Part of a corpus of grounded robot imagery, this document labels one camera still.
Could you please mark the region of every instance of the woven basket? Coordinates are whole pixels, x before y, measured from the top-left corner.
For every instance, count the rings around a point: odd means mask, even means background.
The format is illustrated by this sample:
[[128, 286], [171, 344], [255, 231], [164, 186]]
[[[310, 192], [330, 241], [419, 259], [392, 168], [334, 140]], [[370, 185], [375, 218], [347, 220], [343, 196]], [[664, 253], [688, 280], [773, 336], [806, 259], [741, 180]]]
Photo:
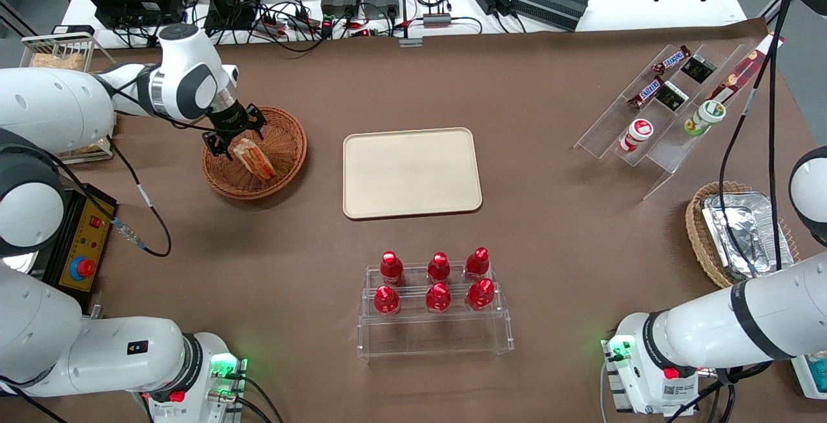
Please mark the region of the woven basket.
[[231, 147], [242, 138], [248, 138], [258, 145], [275, 168], [275, 178], [261, 182], [244, 167], [237, 158], [230, 161], [227, 156], [213, 156], [207, 146], [201, 152], [201, 171], [210, 187], [222, 196], [237, 200], [254, 200], [270, 196], [283, 189], [296, 178], [298, 170], [307, 156], [308, 139], [302, 125], [286, 111], [273, 107], [259, 107], [267, 119], [261, 128], [261, 141], [254, 131], [245, 131], [231, 143]]
[[[724, 181], [724, 192], [748, 192], [752, 191], [751, 187], [740, 184], [739, 182]], [[715, 242], [712, 241], [712, 235], [709, 234], [709, 229], [706, 228], [706, 220], [700, 211], [700, 200], [708, 196], [715, 196], [718, 194], [718, 183], [711, 182], [705, 187], [701, 187], [695, 197], [686, 206], [686, 232], [689, 235], [689, 240], [692, 243], [692, 250], [700, 262], [700, 266], [704, 268], [706, 276], [712, 279], [715, 284], [721, 288], [730, 287], [735, 284], [735, 280], [724, 272], [724, 267], [718, 259], [718, 250], [715, 249]], [[796, 262], [798, 258], [798, 248], [790, 236], [790, 229], [785, 225], [784, 220], [778, 219], [778, 225], [782, 229], [783, 235], [786, 238], [786, 243], [790, 246], [790, 253]]]

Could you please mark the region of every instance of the red bottle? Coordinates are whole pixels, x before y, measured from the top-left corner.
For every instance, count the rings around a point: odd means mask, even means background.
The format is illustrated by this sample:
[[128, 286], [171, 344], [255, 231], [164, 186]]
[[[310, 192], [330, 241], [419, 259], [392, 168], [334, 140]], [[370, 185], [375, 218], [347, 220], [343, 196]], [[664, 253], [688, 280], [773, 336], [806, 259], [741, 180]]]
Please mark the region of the red bottle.
[[399, 303], [399, 294], [387, 285], [380, 285], [373, 297], [373, 306], [382, 315], [396, 315], [402, 309]]
[[443, 313], [451, 305], [451, 291], [443, 282], [437, 282], [425, 294], [425, 306], [431, 313]]
[[468, 256], [466, 261], [466, 269], [463, 270], [463, 278], [468, 282], [479, 281], [485, 278], [485, 273], [488, 272], [488, 249], [480, 247], [474, 253]]
[[405, 285], [405, 273], [403, 272], [402, 260], [390, 250], [382, 255], [382, 264], [379, 266], [382, 273], [382, 281], [387, 285], [402, 287]]
[[447, 256], [442, 252], [434, 253], [434, 259], [428, 264], [428, 281], [431, 284], [448, 282], [449, 274], [451, 274], [451, 266], [448, 264]]
[[494, 282], [491, 279], [482, 278], [470, 285], [466, 295], [466, 305], [471, 309], [484, 309], [493, 300]]

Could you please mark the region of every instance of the brown table mat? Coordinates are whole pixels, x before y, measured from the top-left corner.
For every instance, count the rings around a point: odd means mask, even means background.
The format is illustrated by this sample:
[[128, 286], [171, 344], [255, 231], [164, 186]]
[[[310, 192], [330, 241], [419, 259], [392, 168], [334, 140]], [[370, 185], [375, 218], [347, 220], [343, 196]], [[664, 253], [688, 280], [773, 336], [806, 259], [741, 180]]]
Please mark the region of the brown table mat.
[[[363, 38], [323, 43], [298, 61], [275, 45], [223, 46], [243, 103], [283, 108], [304, 126], [308, 161], [268, 200], [219, 197], [201, 176], [201, 137], [152, 119], [122, 120], [116, 140], [169, 224], [157, 259], [113, 234], [101, 266], [110, 316], [171, 318], [210, 331], [250, 358], [250, 376], [287, 423], [322, 421], [599, 421], [599, 340], [626, 315], [716, 289], [686, 236], [688, 199], [714, 181], [737, 120], [712, 128], [676, 176], [641, 202], [659, 172], [597, 161], [571, 147], [667, 43], [729, 53], [766, 34], [760, 21], [724, 28], [428, 38], [421, 48]], [[156, 62], [157, 50], [113, 52]], [[739, 112], [746, 94], [730, 108]], [[768, 89], [757, 96], [727, 178], [767, 191]], [[801, 256], [816, 253], [791, 209], [789, 171], [814, 147], [778, 88], [780, 216]], [[342, 213], [342, 141], [354, 132], [463, 126], [475, 138], [484, 203], [472, 214], [354, 222]], [[162, 233], [118, 161], [79, 168], [121, 203], [119, 215], [160, 249]], [[491, 251], [511, 307], [516, 349], [499, 358], [357, 358], [364, 265], [393, 249], [405, 262], [437, 251]], [[774, 365], [738, 385], [733, 422], [824, 420], [827, 403], [798, 397]], [[250, 394], [255, 402], [257, 397]], [[44, 400], [70, 422], [145, 421], [126, 393]], [[723, 408], [726, 399], [721, 399]], [[662, 422], [621, 415], [609, 421]], [[706, 419], [709, 402], [702, 406]], [[47, 421], [20, 400], [0, 420]], [[246, 415], [254, 421], [254, 415]]]

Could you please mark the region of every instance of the clear acrylic shelf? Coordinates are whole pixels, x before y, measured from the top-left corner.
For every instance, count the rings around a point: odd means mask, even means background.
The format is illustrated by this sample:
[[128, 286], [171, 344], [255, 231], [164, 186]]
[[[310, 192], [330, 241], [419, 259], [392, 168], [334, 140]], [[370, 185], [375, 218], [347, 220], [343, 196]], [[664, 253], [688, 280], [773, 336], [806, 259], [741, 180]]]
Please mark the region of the clear acrylic shelf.
[[426, 277], [428, 265], [406, 266], [405, 286], [395, 287], [401, 311], [380, 315], [373, 305], [376, 288], [383, 285], [379, 267], [367, 267], [357, 325], [358, 355], [369, 360], [379, 357], [443, 355], [444, 353], [488, 352], [502, 355], [514, 350], [511, 316], [501, 285], [493, 269], [494, 301], [481, 311], [465, 305], [470, 283], [463, 279], [464, 261], [451, 261], [448, 278], [451, 305], [443, 313], [430, 313], [425, 294], [431, 287]]
[[[655, 73], [652, 71], [652, 65], [669, 58], [677, 50], [678, 47], [667, 45], [662, 52], [647, 64], [643, 72], [620, 93], [614, 103], [600, 115], [594, 125], [575, 144], [575, 149], [576, 147], [582, 147], [598, 160], [602, 159], [606, 153], [612, 152], [632, 167], [638, 166], [644, 158], [649, 158], [661, 167], [664, 173], [649, 189], [644, 199], [658, 190], [666, 181], [669, 181], [689, 154], [692, 153], [692, 150], [695, 149], [698, 141], [704, 137], [703, 134], [699, 136], [688, 134], [683, 129], [686, 120], [692, 116], [694, 111], [697, 111], [701, 103], [711, 97], [715, 88], [732, 73], [735, 66], [752, 52], [751, 49], [742, 44], [729, 56], [723, 56], [711, 47], [701, 45], [692, 53], [701, 56], [716, 67], [715, 71], [703, 83], [698, 83], [680, 70], [680, 67], [683, 67], [686, 63], [685, 60], [679, 62], [677, 67], [671, 68], [669, 72], [661, 76], [661, 79], [671, 82], [689, 97], [675, 111], [672, 111], [658, 99], [650, 99], [639, 111], [629, 105], [629, 99], [637, 96], [654, 79]], [[735, 96], [730, 98], [726, 105], [731, 103]], [[626, 152], [620, 148], [618, 142], [626, 134], [626, 129], [629, 128], [630, 123], [638, 118], [645, 118], [652, 123], [653, 135], [634, 151]]]

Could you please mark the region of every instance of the aluminum foil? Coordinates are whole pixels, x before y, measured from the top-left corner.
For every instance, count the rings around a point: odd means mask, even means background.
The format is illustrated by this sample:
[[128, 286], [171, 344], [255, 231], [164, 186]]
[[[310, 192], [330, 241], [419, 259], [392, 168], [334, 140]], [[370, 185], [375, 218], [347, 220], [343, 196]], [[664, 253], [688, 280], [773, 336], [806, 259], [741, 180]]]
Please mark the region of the aluminum foil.
[[[724, 203], [735, 241], [747, 259], [741, 257], [727, 234], [718, 196], [706, 197], [700, 202], [701, 212], [707, 229], [712, 234], [724, 272], [736, 282], [775, 272], [773, 212], [769, 197], [759, 192], [726, 193]], [[793, 264], [792, 253], [780, 226], [778, 231], [782, 246], [780, 262], [782, 267], [788, 267]]]

